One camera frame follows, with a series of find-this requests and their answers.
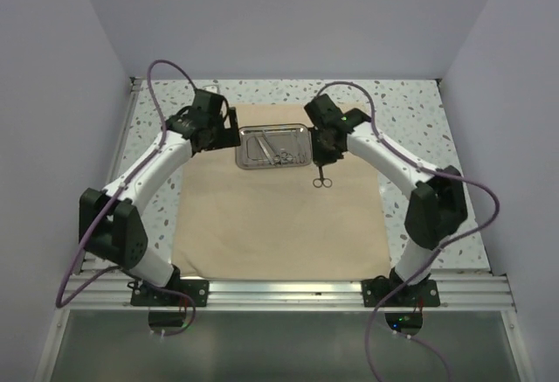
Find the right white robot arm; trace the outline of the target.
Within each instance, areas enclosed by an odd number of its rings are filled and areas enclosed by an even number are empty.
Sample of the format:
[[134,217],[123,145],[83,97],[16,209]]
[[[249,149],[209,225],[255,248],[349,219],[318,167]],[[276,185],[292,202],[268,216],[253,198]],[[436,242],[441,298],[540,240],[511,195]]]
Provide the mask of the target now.
[[383,134],[360,108],[342,112],[326,94],[312,99],[304,110],[313,124],[317,167],[349,153],[374,167],[407,198],[404,228],[409,240],[390,272],[389,294],[396,304],[411,304],[420,295],[419,283],[430,274],[427,260],[468,217],[460,172],[451,165],[441,170],[425,163]]

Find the steel surgical scissors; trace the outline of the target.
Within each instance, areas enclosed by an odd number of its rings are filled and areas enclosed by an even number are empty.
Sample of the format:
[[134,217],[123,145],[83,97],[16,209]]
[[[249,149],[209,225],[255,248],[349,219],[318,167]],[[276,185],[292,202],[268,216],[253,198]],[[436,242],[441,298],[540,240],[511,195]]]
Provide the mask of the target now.
[[318,177],[313,179],[313,186],[314,188],[331,188],[333,185],[333,182],[330,178],[325,177],[324,175],[324,166],[323,165],[318,165],[317,166],[317,170],[318,170]]

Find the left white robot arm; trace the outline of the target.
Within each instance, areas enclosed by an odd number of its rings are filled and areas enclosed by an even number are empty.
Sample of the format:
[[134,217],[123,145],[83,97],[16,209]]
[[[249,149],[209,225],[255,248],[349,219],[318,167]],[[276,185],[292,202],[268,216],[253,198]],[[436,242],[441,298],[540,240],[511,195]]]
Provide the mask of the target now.
[[79,199],[79,244],[84,251],[151,284],[161,305],[176,303],[176,267],[148,245],[141,216],[170,176],[195,154],[240,145],[237,112],[221,94],[197,89],[189,106],[165,120],[148,149],[102,190]]

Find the beige cloth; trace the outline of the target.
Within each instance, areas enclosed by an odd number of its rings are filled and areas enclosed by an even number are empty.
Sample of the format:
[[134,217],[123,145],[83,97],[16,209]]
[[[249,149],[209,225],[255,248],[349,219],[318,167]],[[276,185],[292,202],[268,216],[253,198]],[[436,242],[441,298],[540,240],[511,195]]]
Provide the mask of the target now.
[[386,275],[390,253],[377,172],[346,155],[313,166],[243,170],[233,149],[183,168],[172,262],[207,280],[351,281]]

